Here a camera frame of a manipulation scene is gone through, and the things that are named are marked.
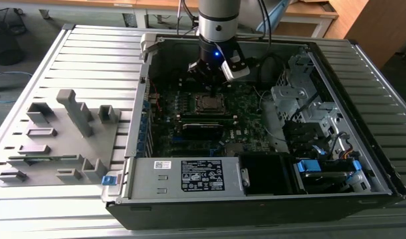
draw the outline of blue cable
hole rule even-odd
[[[0,72],[0,75],[2,75],[2,74],[25,74],[25,75],[28,75],[29,77],[32,77],[32,74],[31,73],[28,73],[28,72],[22,72],[22,71],[6,71],[6,72]],[[0,103],[12,103],[12,102],[14,102],[14,101],[0,101]]]
[[[2,74],[25,74],[28,75],[29,77],[32,77],[32,74],[28,73],[28,72],[22,72],[22,71],[6,71],[6,72],[0,72],[0,75]]]
[[[0,101],[0,103],[12,103],[12,102],[14,102],[14,101]]]

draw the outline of motherboard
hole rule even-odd
[[[191,78],[153,79],[149,92],[153,157],[222,157],[271,151],[259,93],[247,83],[210,93]]]

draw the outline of wooden desk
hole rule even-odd
[[[145,9],[145,14],[176,15],[177,2],[177,0],[136,0],[135,5],[136,8]],[[198,0],[187,0],[187,6],[192,14],[198,15]],[[322,8],[320,4],[296,2],[288,6],[284,16],[280,19],[283,24],[278,27],[279,29],[278,31],[275,31],[275,33],[287,34],[292,33],[292,31],[307,31],[307,27],[304,25],[312,25],[314,27],[308,26],[310,33],[307,36],[323,37],[324,32],[327,31],[328,26],[331,24],[331,21],[336,19],[336,17],[338,13],[327,12]],[[303,25],[292,26],[292,23],[303,23]]]
[[[176,15],[177,0],[0,0],[0,7],[21,9],[57,9],[71,11],[133,13],[139,28],[147,28],[147,16]],[[187,0],[191,12],[198,14],[198,0]],[[323,37],[331,21],[338,17],[318,3],[296,2],[286,10],[280,21],[284,23],[312,24],[311,37]]]
[[[406,0],[330,0],[340,14],[326,38],[354,39],[381,68],[406,41]]]

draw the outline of aluminum profile table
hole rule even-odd
[[[77,100],[85,102],[89,108],[104,104],[123,111],[111,163],[111,170],[120,170],[141,63],[139,41],[148,31],[173,34],[168,30],[81,25],[61,30],[0,127],[0,171],[9,167],[5,160],[12,149],[4,147],[16,141],[27,127],[25,109],[29,103],[33,98],[41,98],[48,104],[56,104],[53,92],[60,88],[73,89]],[[406,184],[406,104],[359,46],[346,40],[275,39],[316,42]],[[0,233],[4,232],[0,237],[236,237],[406,227],[403,201],[335,222],[191,231],[127,231],[105,210],[100,194],[100,185],[0,188]]]

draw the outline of gray plastic block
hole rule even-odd
[[[27,175],[16,169],[10,169],[9,171],[0,173],[0,180],[5,183],[24,182],[25,179],[27,179]]]
[[[31,162],[27,159],[8,159],[5,161],[12,167],[29,166]]]
[[[55,128],[29,128],[25,135],[28,137],[55,137],[57,132]]]
[[[47,154],[51,151],[48,145],[21,145],[18,154]]]
[[[81,155],[68,156],[60,158],[64,164],[83,164],[84,158]]]
[[[80,105],[80,111],[81,113],[84,114],[84,118],[87,119],[87,121],[89,122],[92,120],[92,114],[91,114],[91,111],[85,105],[84,102],[79,102],[77,103]]]
[[[88,115],[81,112],[83,104],[76,102],[76,93],[73,90],[61,89],[56,96],[56,101],[64,105],[68,117],[77,127],[83,137],[92,135],[92,128],[88,124]]]
[[[85,158],[83,162],[81,172],[92,182],[100,182],[103,176],[107,174],[107,167],[101,161],[96,159],[95,167],[89,160]]]
[[[61,168],[56,172],[55,176],[65,183],[76,182],[81,178],[81,174],[75,168]]]
[[[27,115],[35,124],[48,124],[47,116],[53,113],[47,103],[31,103]]]
[[[117,123],[119,121],[119,117],[112,106],[99,106],[97,115],[101,123]]]

